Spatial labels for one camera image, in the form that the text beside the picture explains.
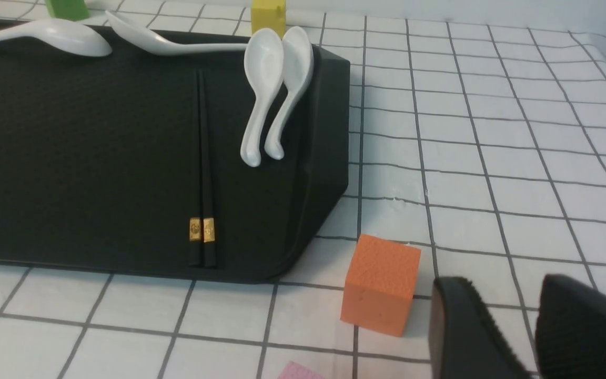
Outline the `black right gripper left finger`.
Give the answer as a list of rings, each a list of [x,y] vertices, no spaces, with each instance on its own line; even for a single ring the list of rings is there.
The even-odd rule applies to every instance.
[[[433,378],[530,378],[473,283],[433,281],[429,321]]]

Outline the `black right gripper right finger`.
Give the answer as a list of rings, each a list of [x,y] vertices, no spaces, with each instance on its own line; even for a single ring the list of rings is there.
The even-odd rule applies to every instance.
[[[606,378],[606,295],[569,276],[546,275],[536,351],[543,378]]]

